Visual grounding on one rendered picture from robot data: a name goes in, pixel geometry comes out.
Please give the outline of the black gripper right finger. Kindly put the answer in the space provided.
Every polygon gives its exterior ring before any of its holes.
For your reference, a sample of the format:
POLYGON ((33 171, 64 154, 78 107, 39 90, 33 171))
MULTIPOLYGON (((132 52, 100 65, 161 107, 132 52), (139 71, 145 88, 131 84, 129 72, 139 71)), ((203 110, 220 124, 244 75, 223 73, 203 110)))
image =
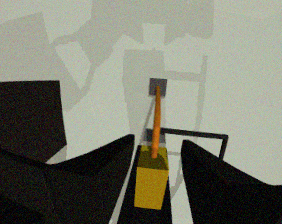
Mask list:
POLYGON ((246 175, 190 140, 181 160, 193 224, 282 224, 282 184, 246 175))

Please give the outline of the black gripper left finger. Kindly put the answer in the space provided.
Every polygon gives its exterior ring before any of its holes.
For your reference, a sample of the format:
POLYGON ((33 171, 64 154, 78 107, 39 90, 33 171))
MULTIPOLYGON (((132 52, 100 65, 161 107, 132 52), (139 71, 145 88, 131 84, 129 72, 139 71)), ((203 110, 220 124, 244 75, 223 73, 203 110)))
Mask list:
POLYGON ((136 136, 122 136, 59 164, 0 149, 0 194, 51 224, 109 224, 132 164, 136 136))

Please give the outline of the black power strip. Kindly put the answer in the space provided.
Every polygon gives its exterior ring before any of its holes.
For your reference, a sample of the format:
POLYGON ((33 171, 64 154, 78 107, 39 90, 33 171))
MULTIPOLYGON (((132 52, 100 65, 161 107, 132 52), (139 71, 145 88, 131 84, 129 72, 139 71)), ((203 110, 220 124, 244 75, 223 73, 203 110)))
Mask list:
MULTIPOLYGON (((136 196, 136 180, 137 180, 137 167, 138 160, 140 160, 140 148, 141 145, 138 145, 136 159, 134 159, 132 171, 130 171, 130 176, 128 180, 128 185, 126 185, 126 193, 124 196, 124 200, 122 200, 121 204, 121 212, 118 214, 117 224, 126 224, 129 218, 129 224, 132 224, 132 218, 129 217, 130 210, 133 210, 133 197, 136 196), (130 204, 132 201, 132 204, 130 204)), ((169 175, 168 175, 168 183, 166 183, 164 202, 162 202, 162 206, 160 209, 160 216, 158 216, 158 220, 162 218, 162 214, 164 214, 164 222, 162 224, 173 224, 172 222, 172 201, 170 201, 170 183, 169 183, 169 175)))

